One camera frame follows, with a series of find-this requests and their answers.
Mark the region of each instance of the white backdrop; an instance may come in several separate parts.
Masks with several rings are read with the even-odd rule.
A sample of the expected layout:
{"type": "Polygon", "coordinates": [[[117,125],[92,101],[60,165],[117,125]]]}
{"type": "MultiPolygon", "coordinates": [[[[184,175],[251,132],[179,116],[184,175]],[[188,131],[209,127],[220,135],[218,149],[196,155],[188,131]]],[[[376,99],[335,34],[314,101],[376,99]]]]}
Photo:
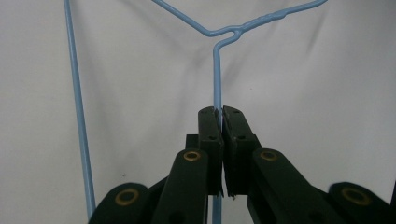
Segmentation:
{"type": "MultiPolygon", "coordinates": [[[[301,1],[168,0],[209,29],[301,1]]],[[[212,48],[151,1],[72,0],[96,202],[165,177],[212,105],[212,48]]],[[[221,51],[223,103],[323,190],[389,203],[396,178],[396,2],[331,0],[221,51]]],[[[0,223],[86,223],[61,0],[0,7],[0,223]]],[[[246,197],[224,223],[251,223],[246,197]]]]}

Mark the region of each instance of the blue wire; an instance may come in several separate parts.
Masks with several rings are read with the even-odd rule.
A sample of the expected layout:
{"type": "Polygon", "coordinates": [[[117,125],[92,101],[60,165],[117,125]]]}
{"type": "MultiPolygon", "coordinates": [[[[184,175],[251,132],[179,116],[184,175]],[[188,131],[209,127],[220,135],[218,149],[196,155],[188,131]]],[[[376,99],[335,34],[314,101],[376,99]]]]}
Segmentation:
{"type": "MultiPolygon", "coordinates": [[[[226,33],[233,33],[233,36],[228,37],[226,39],[221,40],[219,43],[215,45],[213,48],[213,70],[214,70],[214,107],[219,111],[219,124],[222,122],[222,113],[221,113],[221,66],[220,66],[220,50],[221,48],[232,44],[236,40],[238,40],[244,32],[247,32],[251,29],[254,29],[258,26],[264,25],[265,23],[271,21],[278,21],[285,18],[288,14],[304,11],[313,7],[318,7],[325,3],[327,0],[316,0],[310,3],[305,3],[295,7],[288,7],[281,9],[279,11],[261,16],[255,20],[245,22],[242,25],[232,25],[226,26],[218,30],[210,31],[207,30],[204,26],[196,22],[195,20],[191,19],[187,15],[183,14],[176,8],[170,6],[169,4],[165,3],[163,0],[152,0],[156,4],[163,7],[165,10],[169,11],[170,13],[174,14],[179,19],[186,22],[192,28],[197,30],[203,35],[206,36],[218,36],[223,35],[226,33]]],[[[213,215],[212,215],[212,222],[213,224],[221,224],[221,197],[215,196],[213,198],[213,215]]]]}
{"type": "Polygon", "coordinates": [[[64,13],[66,16],[67,37],[69,42],[70,63],[72,68],[73,88],[76,102],[76,113],[78,123],[79,149],[81,153],[82,174],[84,177],[85,200],[87,204],[87,215],[90,218],[95,210],[95,197],[93,193],[92,171],[90,153],[88,150],[88,139],[85,128],[84,107],[81,97],[81,86],[79,83],[78,60],[76,54],[76,43],[73,32],[73,22],[69,0],[64,0],[64,13]]]}

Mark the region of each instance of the brass insert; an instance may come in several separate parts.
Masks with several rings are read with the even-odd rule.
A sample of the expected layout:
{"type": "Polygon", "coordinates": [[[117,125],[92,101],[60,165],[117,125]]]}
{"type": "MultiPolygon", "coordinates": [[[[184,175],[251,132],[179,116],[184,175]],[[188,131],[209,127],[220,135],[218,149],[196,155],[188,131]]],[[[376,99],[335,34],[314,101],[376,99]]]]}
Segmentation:
{"type": "Polygon", "coordinates": [[[186,161],[198,161],[201,159],[201,154],[196,151],[189,151],[184,153],[184,160],[186,161]]]}
{"type": "Polygon", "coordinates": [[[372,202],[372,199],[359,189],[346,187],[341,190],[341,193],[345,199],[357,205],[367,206],[372,202]]]}
{"type": "Polygon", "coordinates": [[[260,157],[266,161],[276,161],[277,155],[272,151],[264,151],[260,154],[260,157]]]}
{"type": "Polygon", "coordinates": [[[117,194],[116,204],[119,206],[127,206],[136,202],[138,197],[139,191],[137,191],[137,189],[124,189],[117,194]]]}

